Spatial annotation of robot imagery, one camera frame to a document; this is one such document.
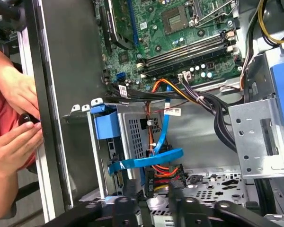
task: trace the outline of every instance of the blue connector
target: blue connector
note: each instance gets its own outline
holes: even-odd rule
[[[125,80],[126,73],[125,72],[119,72],[119,73],[116,74],[115,77],[117,78],[118,81]]]

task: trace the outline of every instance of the screw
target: screw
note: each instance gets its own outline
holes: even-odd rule
[[[233,24],[233,21],[232,21],[232,20],[227,21],[227,25],[228,25],[228,26],[232,26],[232,24]]]

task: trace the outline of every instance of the cable tie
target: cable tie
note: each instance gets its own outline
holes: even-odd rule
[[[198,98],[196,98],[196,102],[198,103],[200,101],[200,99],[202,99],[202,101],[204,100],[204,96],[199,96]]]

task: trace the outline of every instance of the ram slot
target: ram slot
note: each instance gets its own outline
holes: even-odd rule
[[[158,67],[153,67],[152,69],[144,69],[142,73],[149,77],[166,75],[168,73],[173,73],[179,69],[182,69],[186,66],[205,62],[220,55],[226,54],[227,46],[225,44],[221,44],[207,50],[192,52],[190,55],[187,55],[185,58],[182,58],[180,60],[168,61],[164,64],[159,65]]]
[[[220,38],[220,37],[221,37],[221,34],[216,34],[216,35],[213,35],[213,36],[211,36],[211,37],[208,37],[208,38],[205,38],[205,39],[196,41],[196,42],[194,42],[194,43],[192,43],[192,44],[190,44],[190,45],[181,46],[181,47],[179,47],[179,48],[177,48],[177,49],[174,49],[174,50],[165,52],[165,53],[160,54],[160,55],[158,55],[158,56],[148,58],[148,59],[146,60],[146,63],[149,63],[149,62],[152,62],[152,61],[154,61],[154,60],[156,60],[156,59],[161,59],[161,58],[163,58],[163,57],[165,57],[165,56],[168,56],[168,55],[170,55],[170,54],[179,52],[179,51],[181,51],[181,50],[187,48],[188,46],[198,45],[198,44],[201,44],[201,43],[203,43],[203,42],[207,42],[207,41],[209,41],[209,40],[212,40],[212,39],[215,39],[215,38]]]
[[[213,47],[215,45],[220,45],[222,43],[224,43],[223,39],[215,38],[213,40],[208,40],[208,41],[201,43],[201,44],[198,44],[198,45],[189,45],[189,46],[186,46],[183,50],[181,49],[180,51],[177,51],[175,53],[171,53],[167,56],[161,57],[161,58],[156,59],[156,60],[147,61],[146,64],[148,65],[148,67],[152,67],[152,66],[155,66],[157,64],[161,64],[165,61],[171,61],[171,60],[183,57],[185,55],[188,55],[192,52],[197,52],[197,51],[200,51],[200,50],[203,50],[203,49]]]

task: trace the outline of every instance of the ventilation holes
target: ventilation holes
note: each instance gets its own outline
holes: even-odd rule
[[[160,132],[160,127],[159,127],[159,120],[157,117],[152,118],[153,122],[154,122],[154,126],[152,127],[152,133],[158,133]]]
[[[145,152],[143,151],[142,143],[141,143],[141,135],[140,135],[140,128],[139,128],[138,120],[134,119],[134,120],[129,120],[128,122],[129,122],[130,131],[131,131],[133,151],[134,151],[135,158],[145,157]]]

